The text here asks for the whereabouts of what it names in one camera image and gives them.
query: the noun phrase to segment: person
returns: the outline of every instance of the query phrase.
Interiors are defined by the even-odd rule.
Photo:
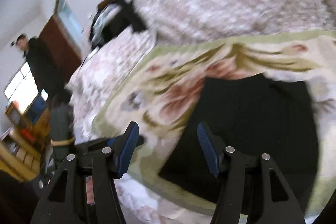
[[[62,102],[68,104],[71,93],[64,88],[64,80],[54,63],[47,45],[37,37],[28,40],[25,34],[17,38],[16,45],[24,52],[24,57],[35,79],[39,93],[41,93],[42,90],[48,93],[48,107],[51,109],[55,95],[58,95]]]

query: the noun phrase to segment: silver screw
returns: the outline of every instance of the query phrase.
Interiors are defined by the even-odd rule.
[[[232,146],[227,146],[227,147],[225,148],[225,150],[226,150],[226,152],[228,152],[228,153],[233,153],[233,152],[236,151],[235,148],[232,147]]]
[[[263,153],[261,156],[264,160],[269,160],[271,158],[271,156],[268,155],[267,153]]]
[[[110,147],[104,147],[102,150],[101,150],[104,154],[108,154],[108,153],[110,153],[111,151],[112,151],[112,148],[110,148]]]
[[[76,156],[75,156],[74,154],[69,154],[69,155],[67,156],[67,160],[68,160],[68,161],[74,160],[75,157],[76,157]]]

